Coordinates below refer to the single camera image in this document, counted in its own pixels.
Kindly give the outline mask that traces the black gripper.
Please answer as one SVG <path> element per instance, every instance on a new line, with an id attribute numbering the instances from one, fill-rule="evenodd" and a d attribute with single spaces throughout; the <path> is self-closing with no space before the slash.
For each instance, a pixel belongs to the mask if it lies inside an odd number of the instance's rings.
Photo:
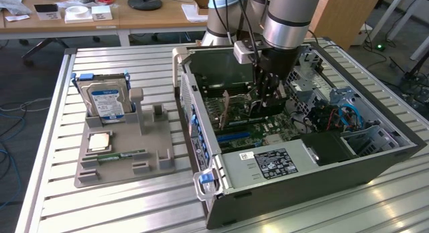
<path id="1" fill-rule="evenodd" d="M 255 86 L 259 101 L 256 112 L 283 103 L 287 98 L 283 82 L 296 63 L 299 48 L 279 49 L 268 48 L 261 50 L 256 60 Z"/>

